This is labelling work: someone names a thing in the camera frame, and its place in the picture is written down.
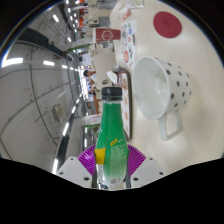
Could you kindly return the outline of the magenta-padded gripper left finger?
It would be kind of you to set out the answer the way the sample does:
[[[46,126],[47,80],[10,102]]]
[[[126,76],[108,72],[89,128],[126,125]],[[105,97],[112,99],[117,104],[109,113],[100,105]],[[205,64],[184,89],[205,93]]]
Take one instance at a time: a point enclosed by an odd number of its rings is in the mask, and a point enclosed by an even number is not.
[[[77,157],[70,156],[56,175],[84,188],[97,188],[95,146],[85,149]]]

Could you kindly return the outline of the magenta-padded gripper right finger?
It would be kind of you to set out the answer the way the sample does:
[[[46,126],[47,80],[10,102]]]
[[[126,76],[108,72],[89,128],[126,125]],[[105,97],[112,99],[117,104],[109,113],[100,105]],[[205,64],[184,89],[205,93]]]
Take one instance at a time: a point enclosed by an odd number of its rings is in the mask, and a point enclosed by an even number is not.
[[[164,171],[152,157],[146,157],[134,146],[129,145],[126,188],[140,188],[164,176]]]

